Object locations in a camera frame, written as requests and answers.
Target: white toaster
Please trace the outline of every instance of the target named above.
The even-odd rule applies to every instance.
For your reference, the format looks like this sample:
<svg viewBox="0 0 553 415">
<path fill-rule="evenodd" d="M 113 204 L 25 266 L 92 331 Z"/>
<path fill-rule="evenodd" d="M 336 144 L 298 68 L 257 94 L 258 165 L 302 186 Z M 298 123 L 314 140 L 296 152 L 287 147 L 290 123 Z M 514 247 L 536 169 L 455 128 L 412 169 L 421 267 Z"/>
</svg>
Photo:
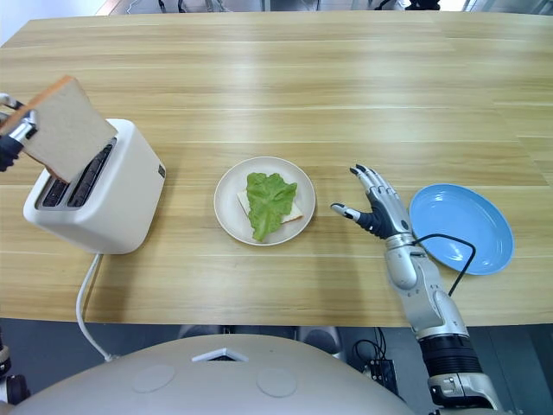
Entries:
<svg viewBox="0 0 553 415">
<path fill-rule="evenodd" d="M 146 238 L 165 167 L 131 121 L 108 122 L 118 134 L 71 183 L 42 171 L 23 215 L 88 252 L 128 253 Z"/>
</svg>

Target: lettuce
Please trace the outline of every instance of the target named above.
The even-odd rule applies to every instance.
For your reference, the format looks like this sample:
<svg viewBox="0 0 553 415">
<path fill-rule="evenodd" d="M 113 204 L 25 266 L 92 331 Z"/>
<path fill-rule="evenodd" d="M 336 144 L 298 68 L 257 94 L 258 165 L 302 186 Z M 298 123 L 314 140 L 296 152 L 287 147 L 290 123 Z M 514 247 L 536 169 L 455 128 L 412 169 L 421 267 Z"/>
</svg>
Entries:
<svg viewBox="0 0 553 415">
<path fill-rule="evenodd" d="M 265 236 L 281 226 L 283 216 L 292 210 L 296 188 L 297 183 L 287 184 L 277 173 L 248 175 L 248 218 L 254 230 L 253 239 L 262 242 Z"/>
</svg>

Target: wooden table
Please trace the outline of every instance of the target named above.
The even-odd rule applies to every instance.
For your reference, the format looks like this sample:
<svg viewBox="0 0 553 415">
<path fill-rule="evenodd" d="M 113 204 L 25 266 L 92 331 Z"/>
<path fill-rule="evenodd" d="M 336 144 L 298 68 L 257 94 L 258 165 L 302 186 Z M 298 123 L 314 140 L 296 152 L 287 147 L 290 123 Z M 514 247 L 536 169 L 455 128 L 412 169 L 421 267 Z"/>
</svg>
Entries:
<svg viewBox="0 0 553 415">
<path fill-rule="evenodd" d="M 467 324 L 553 321 L 553 18 L 432 12 L 221 13 L 30 22 L 0 49 L 20 100 L 76 76 L 109 118 L 133 120 L 168 178 L 144 245 L 104 258 L 96 322 L 406 325 L 381 241 L 328 208 L 368 208 L 370 165 L 407 203 L 454 182 L 495 203 L 509 267 L 455 292 Z M 269 248 L 228 236 L 213 191 L 235 163 L 301 166 L 318 207 Z M 0 176 L 0 316 L 73 320 L 92 256 L 31 226 L 41 166 Z M 449 287 L 454 273 L 442 269 Z"/>
</svg>

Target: slice of bread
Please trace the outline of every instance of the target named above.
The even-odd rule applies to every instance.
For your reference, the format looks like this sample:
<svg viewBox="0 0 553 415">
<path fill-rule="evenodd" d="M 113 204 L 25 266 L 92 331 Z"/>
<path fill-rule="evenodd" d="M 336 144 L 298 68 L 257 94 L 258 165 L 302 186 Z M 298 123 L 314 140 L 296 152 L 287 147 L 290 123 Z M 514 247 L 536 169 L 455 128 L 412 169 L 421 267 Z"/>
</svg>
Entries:
<svg viewBox="0 0 553 415">
<path fill-rule="evenodd" d="M 242 205 L 242 208 L 244 209 L 244 212 L 247 216 L 248 213 L 250 212 L 250 201 L 248 201 L 248 192 L 244 190 L 238 193 L 238 200 L 240 201 L 240 205 Z M 283 220 L 281 221 L 281 223 L 286 223 L 286 222 L 290 222 L 291 220 L 300 219 L 302 216 L 303 216 L 303 213 L 300 210 L 300 208 L 294 202 L 292 202 L 292 210 L 290 211 L 290 214 L 283 216 Z"/>
</svg>

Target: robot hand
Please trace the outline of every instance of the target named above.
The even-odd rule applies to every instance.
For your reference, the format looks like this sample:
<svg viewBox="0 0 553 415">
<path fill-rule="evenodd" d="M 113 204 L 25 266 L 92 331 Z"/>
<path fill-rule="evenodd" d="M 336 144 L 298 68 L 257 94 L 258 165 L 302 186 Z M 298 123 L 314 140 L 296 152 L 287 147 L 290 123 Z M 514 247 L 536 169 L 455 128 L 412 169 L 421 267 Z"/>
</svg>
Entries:
<svg viewBox="0 0 553 415">
<path fill-rule="evenodd" d="M 354 220 L 380 239 L 388 239 L 400 233 L 411 234 L 409 215 L 396 190 L 373 169 L 355 164 L 349 170 L 365 188 L 372 213 L 360 212 L 342 203 L 333 203 L 333 211 Z"/>
</svg>

